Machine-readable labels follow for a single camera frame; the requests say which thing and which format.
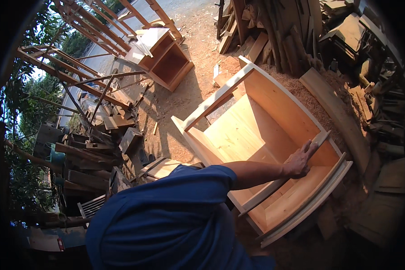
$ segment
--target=wooden cabinet frame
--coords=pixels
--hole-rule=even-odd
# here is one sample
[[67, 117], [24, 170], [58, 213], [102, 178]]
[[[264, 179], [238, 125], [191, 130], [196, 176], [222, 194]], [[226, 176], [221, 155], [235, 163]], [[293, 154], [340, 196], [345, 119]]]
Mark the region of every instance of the wooden cabinet frame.
[[[326, 132], [315, 117], [279, 82], [244, 57], [242, 69], [206, 99], [184, 121], [173, 122], [205, 166], [251, 160], [282, 164], [307, 140]], [[246, 95], [204, 132], [194, 125], [244, 83]], [[345, 161], [332, 139], [309, 161], [308, 175], [289, 179], [246, 216], [261, 246], [273, 243], [309, 216], [340, 183], [352, 161]], [[228, 197], [243, 213], [252, 197], [269, 183], [230, 191]]]

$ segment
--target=hand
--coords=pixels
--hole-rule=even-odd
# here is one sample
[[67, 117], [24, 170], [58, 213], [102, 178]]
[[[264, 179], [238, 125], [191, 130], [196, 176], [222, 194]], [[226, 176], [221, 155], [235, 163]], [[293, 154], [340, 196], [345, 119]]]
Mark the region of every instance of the hand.
[[303, 144], [302, 148], [297, 149], [297, 151], [290, 155], [285, 161], [284, 169], [288, 177], [300, 179], [308, 174], [310, 170], [308, 161], [318, 149], [318, 144], [314, 143], [311, 145], [311, 143], [312, 141], [308, 140]]

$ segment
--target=person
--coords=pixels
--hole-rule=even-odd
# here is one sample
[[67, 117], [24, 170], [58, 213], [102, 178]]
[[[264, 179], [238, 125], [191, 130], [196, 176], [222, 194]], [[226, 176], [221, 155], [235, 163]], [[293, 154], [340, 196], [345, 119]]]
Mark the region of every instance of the person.
[[225, 201], [230, 190], [307, 175], [317, 150], [309, 140], [284, 164], [179, 165], [167, 177], [124, 190], [96, 213], [86, 233], [94, 269], [274, 269], [248, 256]]

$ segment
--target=unfinished wooden cabinet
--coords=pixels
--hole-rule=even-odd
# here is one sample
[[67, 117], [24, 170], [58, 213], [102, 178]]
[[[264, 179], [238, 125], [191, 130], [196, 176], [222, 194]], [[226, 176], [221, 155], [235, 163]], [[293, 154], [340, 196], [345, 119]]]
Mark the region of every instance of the unfinished wooden cabinet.
[[[174, 92], [194, 63], [186, 57], [168, 30], [148, 29], [124, 59], [137, 64], [155, 82]], [[138, 47], [147, 48], [153, 57], [145, 55]]]
[[[249, 60], [239, 58], [243, 68], [237, 74], [185, 121], [175, 116], [172, 120], [206, 166], [239, 160], [282, 164], [325, 130], [280, 83]], [[241, 82], [246, 95], [204, 132], [193, 127]], [[323, 203], [352, 165], [344, 158], [333, 140], [327, 140], [310, 159], [306, 177], [289, 179], [248, 213], [246, 218], [260, 235], [262, 247], [285, 235]], [[246, 203], [261, 196], [269, 185], [230, 191], [228, 197], [243, 213]]]

